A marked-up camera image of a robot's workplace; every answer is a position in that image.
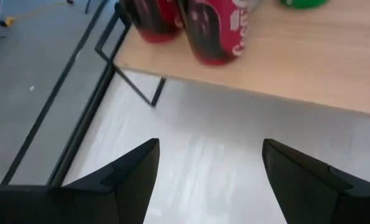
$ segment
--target white floor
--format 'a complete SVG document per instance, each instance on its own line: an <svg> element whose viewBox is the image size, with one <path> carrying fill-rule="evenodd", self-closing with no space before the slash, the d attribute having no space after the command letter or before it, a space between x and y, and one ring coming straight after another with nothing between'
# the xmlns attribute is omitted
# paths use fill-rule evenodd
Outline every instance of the white floor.
<svg viewBox="0 0 370 224"><path fill-rule="evenodd" d="M152 95L156 77L128 74ZM161 157L146 224L285 223L262 162L264 138L370 181L366 115L177 80L152 109L116 77L65 183L150 138L160 138Z"/></svg>

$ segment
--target gray floor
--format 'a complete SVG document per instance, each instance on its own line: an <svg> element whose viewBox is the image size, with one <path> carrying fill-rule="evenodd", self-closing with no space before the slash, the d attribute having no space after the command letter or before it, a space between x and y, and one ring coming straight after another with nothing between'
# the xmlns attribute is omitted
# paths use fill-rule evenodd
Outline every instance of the gray floor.
<svg viewBox="0 0 370 224"><path fill-rule="evenodd" d="M5 0L4 16L25 14L55 0ZM0 182L58 77L83 35L100 0L93 0L84 14L86 1L62 5L35 17L0 27ZM58 94L50 113L19 166L12 184L44 184L54 168L67 139L85 106L104 62L93 50L113 11L114 1L105 8L80 52L74 67ZM111 48L117 29L107 43Z"/></svg>
<svg viewBox="0 0 370 224"><path fill-rule="evenodd" d="M158 78L126 73L151 96ZM370 181L364 114L171 79L152 109L116 77L65 183L150 138L160 139L160 164L145 224L284 224L262 161L264 138Z"/></svg>

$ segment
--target red can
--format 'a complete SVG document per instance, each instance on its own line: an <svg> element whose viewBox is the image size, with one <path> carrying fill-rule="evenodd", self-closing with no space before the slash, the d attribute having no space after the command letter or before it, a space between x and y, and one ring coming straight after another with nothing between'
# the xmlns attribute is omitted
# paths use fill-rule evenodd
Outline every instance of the red can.
<svg viewBox="0 0 370 224"><path fill-rule="evenodd" d="M203 63L222 65L246 46L251 0L177 0L193 53Z"/></svg>
<svg viewBox="0 0 370 224"><path fill-rule="evenodd" d="M121 4L140 35L148 42L173 39L182 28L174 0L122 0Z"/></svg>

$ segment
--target green object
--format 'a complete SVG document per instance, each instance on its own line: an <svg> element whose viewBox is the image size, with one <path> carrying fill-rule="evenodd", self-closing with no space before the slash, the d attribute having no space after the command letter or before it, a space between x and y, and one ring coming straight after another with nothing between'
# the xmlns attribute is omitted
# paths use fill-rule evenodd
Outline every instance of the green object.
<svg viewBox="0 0 370 224"><path fill-rule="evenodd" d="M321 6L328 2L328 0L280 0L287 7L294 9L310 9L313 7Z"/></svg>

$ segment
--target wooden table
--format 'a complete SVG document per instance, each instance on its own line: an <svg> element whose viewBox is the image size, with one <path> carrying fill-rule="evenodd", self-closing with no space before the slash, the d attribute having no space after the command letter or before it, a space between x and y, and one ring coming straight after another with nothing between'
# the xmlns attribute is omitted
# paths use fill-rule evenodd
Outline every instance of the wooden table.
<svg viewBox="0 0 370 224"><path fill-rule="evenodd" d="M153 45L132 27L114 64L370 114L370 0L331 0L305 11L262 0L248 34L242 57L211 67L194 58L184 34Z"/></svg>

